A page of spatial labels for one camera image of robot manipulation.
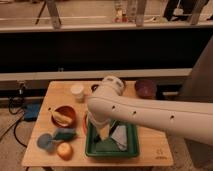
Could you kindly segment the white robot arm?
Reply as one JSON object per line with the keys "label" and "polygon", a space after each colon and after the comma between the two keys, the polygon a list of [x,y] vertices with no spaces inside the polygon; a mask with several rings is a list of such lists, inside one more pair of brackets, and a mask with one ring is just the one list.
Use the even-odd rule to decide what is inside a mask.
{"label": "white robot arm", "polygon": [[213,103],[131,98],[123,96],[125,89],[121,79],[107,76],[87,97],[89,119],[96,128],[115,119],[213,146]]}

